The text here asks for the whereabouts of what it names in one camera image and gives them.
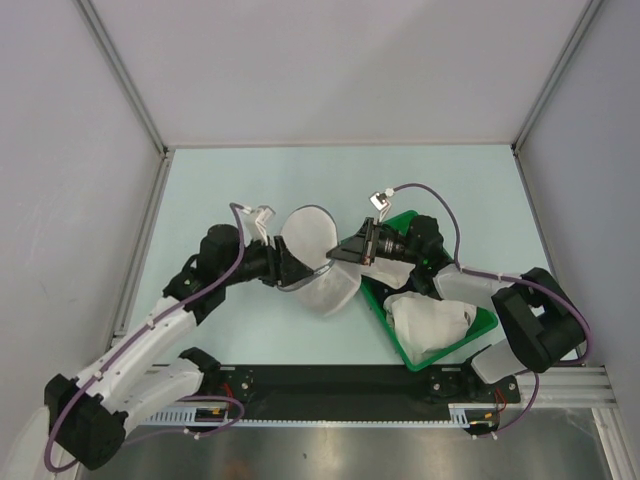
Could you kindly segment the white mesh laundry bag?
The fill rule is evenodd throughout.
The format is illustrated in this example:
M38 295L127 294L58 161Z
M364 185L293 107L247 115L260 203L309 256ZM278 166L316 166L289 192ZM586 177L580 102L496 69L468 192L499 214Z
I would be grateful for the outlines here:
M287 217L280 235L293 256L312 270L310 278L280 290L292 293L318 315L330 316L341 310L358 292L361 273L358 265L326 257L338 246L331 214L318 205L302 206Z

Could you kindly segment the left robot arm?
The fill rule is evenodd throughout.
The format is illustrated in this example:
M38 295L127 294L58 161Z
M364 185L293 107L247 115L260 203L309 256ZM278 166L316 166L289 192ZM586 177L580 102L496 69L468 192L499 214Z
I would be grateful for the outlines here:
M51 473L66 471L52 459L54 446L90 470L105 465L148 417L196 396L207 400L221 387L218 362L197 348L183 352L169 370L143 376L156 358L199 326L226 298L229 286L259 280L269 287L298 286L315 275L280 236L244 241L240 228L209 228L198 253L163 289L148 319L90 366L45 387L49 433L43 460Z

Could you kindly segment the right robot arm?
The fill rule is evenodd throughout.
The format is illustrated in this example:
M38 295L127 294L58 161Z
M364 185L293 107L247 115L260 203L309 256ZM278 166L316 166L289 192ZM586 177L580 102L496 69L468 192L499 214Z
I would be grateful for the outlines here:
M515 276L464 267L445 250L438 222L429 216L412 217L405 231L368 218L326 256L361 266L380 259L411 266L412 290L383 302L406 354L445 351L480 313L495 315L504 339L473 355L472 369L461 376L462 391L473 401L486 400L507 376L544 373L591 343L586 320L548 271Z

